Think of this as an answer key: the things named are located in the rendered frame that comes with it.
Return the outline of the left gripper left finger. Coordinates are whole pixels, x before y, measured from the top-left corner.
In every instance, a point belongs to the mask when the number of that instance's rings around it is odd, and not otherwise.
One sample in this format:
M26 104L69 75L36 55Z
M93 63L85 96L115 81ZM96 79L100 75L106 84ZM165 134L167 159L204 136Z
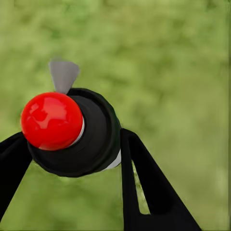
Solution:
M23 132L0 142L0 221L32 159Z

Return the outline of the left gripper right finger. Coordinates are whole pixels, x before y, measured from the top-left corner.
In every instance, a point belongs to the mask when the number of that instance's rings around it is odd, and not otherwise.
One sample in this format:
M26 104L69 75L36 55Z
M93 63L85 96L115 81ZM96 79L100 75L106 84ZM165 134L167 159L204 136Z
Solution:
M139 136L121 129L124 231L202 231ZM150 215L139 210L134 162Z

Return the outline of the insectifuge atomizer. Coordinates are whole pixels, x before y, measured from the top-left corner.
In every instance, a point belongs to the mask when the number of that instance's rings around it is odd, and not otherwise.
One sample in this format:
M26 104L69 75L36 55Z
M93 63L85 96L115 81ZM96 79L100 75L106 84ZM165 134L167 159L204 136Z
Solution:
M28 149L44 170L79 178L121 164L121 124L101 95L73 88L81 69L72 61L49 62L55 92L32 98L21 114Z

